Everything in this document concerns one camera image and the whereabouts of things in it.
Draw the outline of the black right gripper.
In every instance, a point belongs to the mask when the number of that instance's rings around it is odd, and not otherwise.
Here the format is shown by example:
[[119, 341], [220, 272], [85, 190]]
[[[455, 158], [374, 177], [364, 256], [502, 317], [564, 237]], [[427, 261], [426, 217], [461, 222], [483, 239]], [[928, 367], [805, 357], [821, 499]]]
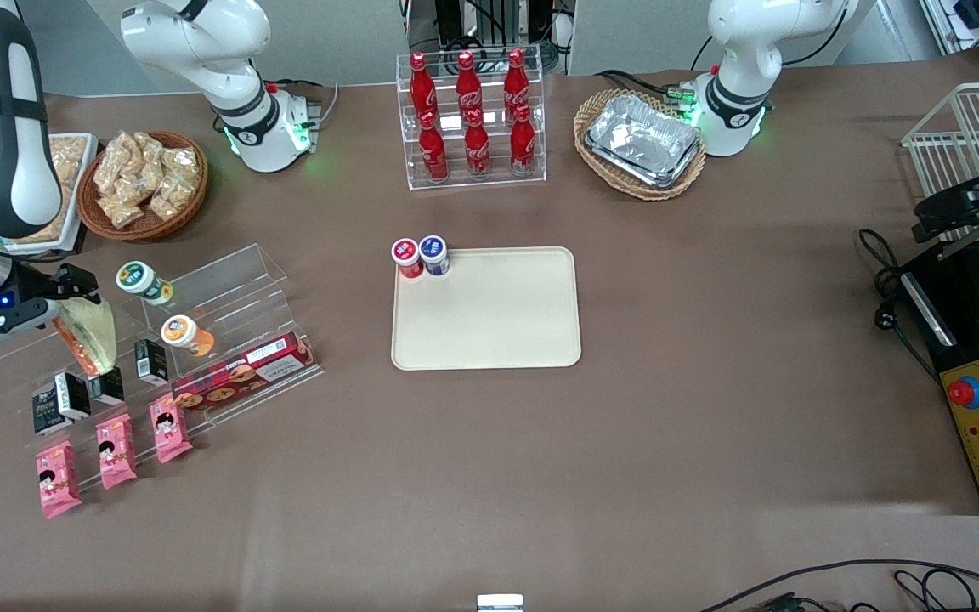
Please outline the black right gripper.
[[16, 309], [31, 301], [70, 301], [85, 299], [100, 305], [97, 276], [92, 272], [63, 263], [54, 274], [47, 275], [31, 266], [12, 266], [7, 279], [7, 307]]

